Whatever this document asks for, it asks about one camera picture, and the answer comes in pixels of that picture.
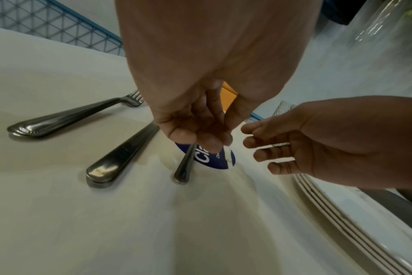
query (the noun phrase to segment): fork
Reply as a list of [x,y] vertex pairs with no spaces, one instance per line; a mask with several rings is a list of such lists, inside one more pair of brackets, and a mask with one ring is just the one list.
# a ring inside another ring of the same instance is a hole
[[143,97],[139,91],[136,90],[124,97],[111,98],[67,111],[21,121],[9,126],[7,131],[16,136],[38,138],[80,121],[117,103],[123,103],[129,107],[138,107],[143,102]]

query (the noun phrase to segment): cutlery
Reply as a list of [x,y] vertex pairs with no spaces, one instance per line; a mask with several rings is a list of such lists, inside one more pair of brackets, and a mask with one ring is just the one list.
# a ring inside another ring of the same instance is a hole
[[150,122],[141,131],[120,144],[86,170],[87,183],[93,188],[108,188],[131,159],[156,134],[159,127]]
[[197,148],[197,143],[191,144],[179,164],[173,178],[180,184],[187,184],[189,181],[189,175],[191,174],[192,164],[194,162],[194,153]]
[[124,97],[111,98],[67,111],[22,121],[9,126],[7,131],[16,136],[38,138],[80,121],[117,103],[124,103],[129,107],[138,107],[143,102],[143,97],[139,91],[136,90]]

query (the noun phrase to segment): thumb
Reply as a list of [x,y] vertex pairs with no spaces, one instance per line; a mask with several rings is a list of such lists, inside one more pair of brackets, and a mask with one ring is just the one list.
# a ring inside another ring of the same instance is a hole
[[262,103],[263,101],[248,100],[239,94],[225,112],[224,125],[227,129],[233,130],[249,118],[251,113]]
[[290,111],[268,119],[267,123],[253,131],[253,136],[260,139],[269,139],[276,135],[300,130],[308,120],[308,116],[297,106]]

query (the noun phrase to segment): fork handle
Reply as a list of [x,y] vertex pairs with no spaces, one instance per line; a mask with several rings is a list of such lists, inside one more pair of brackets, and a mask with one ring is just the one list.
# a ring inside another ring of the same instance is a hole
[[42,137],[121,101],[119,97],[116,97],[67,111],[21,121],[9,126],[7,131],[11,134],[19,134],[27,137]]
[[131,138],[120,144],[117,148],[96,161],[86,170],[87,183],[93,188],[108,188],[114,183],[115,178],[128,165],[156,134],[159,127],[150,122]]

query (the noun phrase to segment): hand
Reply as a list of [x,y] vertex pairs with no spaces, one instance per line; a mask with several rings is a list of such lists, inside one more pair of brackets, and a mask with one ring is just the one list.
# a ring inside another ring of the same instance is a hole
[[[129,68],[173,141],[218,152],[294,73],[321,0],[116,0]],[[224,115],[223,81],[239,94]]]
[[273,174],[306,173],[363,188],[412,188],[412,99],[365,96],[314,101],[241,128]]

